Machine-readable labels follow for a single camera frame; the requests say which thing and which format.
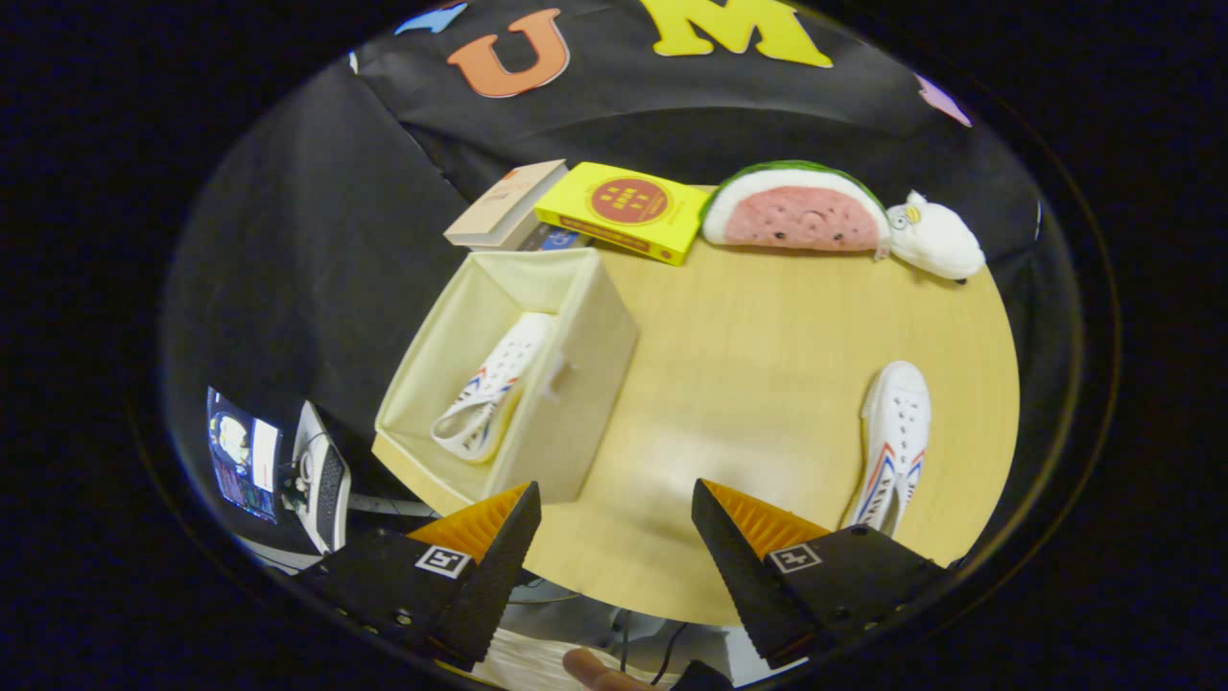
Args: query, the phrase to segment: round wooden table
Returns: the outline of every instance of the round wooden table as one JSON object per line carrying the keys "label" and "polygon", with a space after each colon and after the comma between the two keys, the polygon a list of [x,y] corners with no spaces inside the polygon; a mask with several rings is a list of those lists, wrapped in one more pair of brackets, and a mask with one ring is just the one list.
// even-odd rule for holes
{"label": "round wooden table", "polygon": [[[543,507],[524,568],[652,616],[739,625],[691,524],[695,479],[840,528],[863,474],[862,400],[896,360],[925,374],[933,422],[895,538],[939,565],[971,547],[1019,417],[1011,326],[987,269],[957,285],[868,253],[699,237],[670,266],[598,247],[640,340],[580,497]],[[389,470],[427,503],[438,496],[410,464]]]}

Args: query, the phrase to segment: beige book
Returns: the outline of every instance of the beige book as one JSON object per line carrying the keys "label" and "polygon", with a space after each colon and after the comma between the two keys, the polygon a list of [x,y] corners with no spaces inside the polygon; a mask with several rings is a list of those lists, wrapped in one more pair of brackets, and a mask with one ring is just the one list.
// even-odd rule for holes
{"label": "beige book", "polygon": [[538,226],[533,205],[566,173],[564,160],[512,168],[470,204],[443,237],[475,249],[516,249]]}

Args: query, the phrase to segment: yellow letter m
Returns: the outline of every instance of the yellow letter m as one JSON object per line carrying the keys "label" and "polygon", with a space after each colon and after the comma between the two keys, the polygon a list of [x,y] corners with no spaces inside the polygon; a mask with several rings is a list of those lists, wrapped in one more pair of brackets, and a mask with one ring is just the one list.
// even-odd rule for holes
{"label": "yellow letter m", "polygon": [[707,55],[712,42],[695,36],[699,27],[732,53],[745,53],[750,34],[759,28],[760,53],[777,60],[790,60],[830,68],[831,59],[819,53],[796,10],[776,0],[726,0],[720,6],[711,0],[640,0],[652,16],[661,41],[652,45],[658,55]]}

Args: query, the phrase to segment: watermelon plush toy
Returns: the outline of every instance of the watermelon plush toy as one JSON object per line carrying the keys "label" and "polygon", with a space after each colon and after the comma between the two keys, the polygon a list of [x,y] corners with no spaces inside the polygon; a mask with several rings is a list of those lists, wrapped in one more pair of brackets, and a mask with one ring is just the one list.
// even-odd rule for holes
{"label": "watermelon plush toy", "polygon": [[704,237],[828,252],[874,250],[964,282],[985,265],[976,236],[947,206],[912,191],[884,209],[851,174],[810,161],[771,161],[738,171],[700,209]]}
{"label": "watermelon plush toy", "polygon": [[809,161],[738,171],[709,198],[700,223],[716,244],[860,252],[883,249],[890,241],[887,211],[865,184]]}

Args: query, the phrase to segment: white plush bird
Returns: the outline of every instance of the white plush bird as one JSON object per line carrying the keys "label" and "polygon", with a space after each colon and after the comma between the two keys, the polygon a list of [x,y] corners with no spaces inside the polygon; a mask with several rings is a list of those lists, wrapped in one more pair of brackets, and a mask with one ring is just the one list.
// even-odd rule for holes
{"label": "white plush bird", "polygon": [[892,253],[920,269],[963,282],[985,265],[981,244],[959,214],[916,191],[907,203],[887,209],[887,220]]}

